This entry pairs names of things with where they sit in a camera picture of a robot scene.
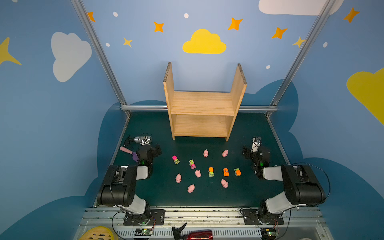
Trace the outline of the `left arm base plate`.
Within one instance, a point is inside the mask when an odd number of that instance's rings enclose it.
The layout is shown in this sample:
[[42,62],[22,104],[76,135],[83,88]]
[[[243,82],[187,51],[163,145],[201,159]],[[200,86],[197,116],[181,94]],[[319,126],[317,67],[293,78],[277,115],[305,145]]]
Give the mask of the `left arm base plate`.
[[124,226],[163,226],[165,220],[164,209],[147,209],[141,215],[127,212],[125,214]]

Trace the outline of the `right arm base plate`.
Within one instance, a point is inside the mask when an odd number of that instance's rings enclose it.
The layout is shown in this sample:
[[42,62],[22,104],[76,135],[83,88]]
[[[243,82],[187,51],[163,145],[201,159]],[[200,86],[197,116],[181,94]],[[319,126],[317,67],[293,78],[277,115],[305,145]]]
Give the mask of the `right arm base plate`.
[[245,225],[283,225],[285,222],[281,214],[271,214],[268,211],[241,208]]

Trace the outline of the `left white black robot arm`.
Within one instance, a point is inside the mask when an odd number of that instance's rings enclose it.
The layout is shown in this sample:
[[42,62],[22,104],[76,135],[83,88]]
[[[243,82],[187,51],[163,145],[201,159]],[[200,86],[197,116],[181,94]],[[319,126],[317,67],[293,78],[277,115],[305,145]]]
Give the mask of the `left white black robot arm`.
[[153,173],[154,158],[162,154],[160,145],[142,145],[133,152],[125,147],[120,150],[132,155],[136,165],[109,166],[97,201],[100,205],[119,207],[134,217],[148,219],[150,217],[149,204],[136,195],[136,183],[145,180]]

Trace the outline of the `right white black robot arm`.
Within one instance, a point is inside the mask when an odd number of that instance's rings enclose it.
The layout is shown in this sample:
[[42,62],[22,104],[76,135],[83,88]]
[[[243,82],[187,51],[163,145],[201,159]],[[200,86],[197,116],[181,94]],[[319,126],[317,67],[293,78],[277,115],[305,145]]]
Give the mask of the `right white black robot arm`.
[[313,169],[309,165],[271,166],[269,149],[261,144],[243,146],[242,155],[253,163],[253,171],[261,180],[282,182],[284,190],[261,202],[258,214],[277,216],[302,206],[316,206],[328,198]]

